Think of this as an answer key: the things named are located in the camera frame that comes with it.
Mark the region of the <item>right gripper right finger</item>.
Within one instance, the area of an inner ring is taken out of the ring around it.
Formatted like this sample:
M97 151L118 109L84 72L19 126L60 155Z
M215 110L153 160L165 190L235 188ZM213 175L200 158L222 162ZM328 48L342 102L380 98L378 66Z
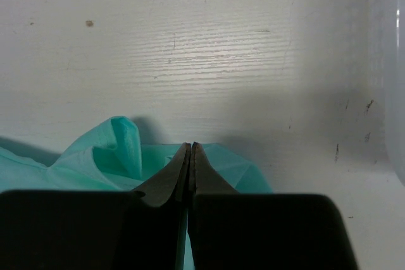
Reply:
M188 233L196 269L357 269L342 216L317 194L242 194L192 145Z

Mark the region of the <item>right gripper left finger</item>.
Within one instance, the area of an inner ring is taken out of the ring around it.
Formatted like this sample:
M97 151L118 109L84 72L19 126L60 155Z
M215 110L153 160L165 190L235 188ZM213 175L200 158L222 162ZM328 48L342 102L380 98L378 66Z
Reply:
M190 146L126 192L1 194L2 269L182 269Z

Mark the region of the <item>teal t shirt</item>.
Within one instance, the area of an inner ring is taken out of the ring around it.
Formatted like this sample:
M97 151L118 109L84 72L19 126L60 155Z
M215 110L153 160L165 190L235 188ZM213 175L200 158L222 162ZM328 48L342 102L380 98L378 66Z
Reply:
M143 144L137 125L123 116L106 120L79 137L50 165L1 150L1 194L10 190L126 192L161 171L182 144ZM213 169L242 194L268 194L260 170L247 159L218 144L201 144ZM190 172L185 185L184 266L196 269L188 219Z

